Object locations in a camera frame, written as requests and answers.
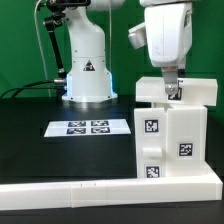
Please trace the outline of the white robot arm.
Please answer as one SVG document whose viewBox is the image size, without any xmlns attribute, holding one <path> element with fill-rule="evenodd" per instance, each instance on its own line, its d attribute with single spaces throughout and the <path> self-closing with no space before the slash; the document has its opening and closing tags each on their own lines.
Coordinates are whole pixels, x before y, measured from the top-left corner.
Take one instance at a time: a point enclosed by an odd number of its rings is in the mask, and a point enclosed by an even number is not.
<svg viewBox="0 0 224 224">
<path fill-rule="evenodd" d="M 165 93 L 178 92 L 178 71 L 185 67 L 192 46 L 192 3 L 195 0 L 139 0 L 144 22 L 129 30 L 134 48 L 148 47 L 149 58 L 162 70 Z M 125 0 L 90 0 L 88 6 L 65 9 L 70 36 L 72 67 L 62 99 L 82 106 L 98 105 L 117 98 L 112 74 L 106 68 L 105 34 L 89 21 L 87 11 L 117 9 Z"/>
</svg>

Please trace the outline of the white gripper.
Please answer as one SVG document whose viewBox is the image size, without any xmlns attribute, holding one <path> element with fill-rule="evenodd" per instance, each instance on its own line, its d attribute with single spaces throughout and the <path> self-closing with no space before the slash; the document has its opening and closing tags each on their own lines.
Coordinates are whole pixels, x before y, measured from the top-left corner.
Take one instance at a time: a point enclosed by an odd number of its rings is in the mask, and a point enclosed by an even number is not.
<svg viewBox="0 0 224 224">
<path fill-rule="evenodd" d="M 149 58 L 162 67 L 167 95 L 178 92 L 178 67 L 192 46 L 191 1 L 145 1 Z"/>
</svg>

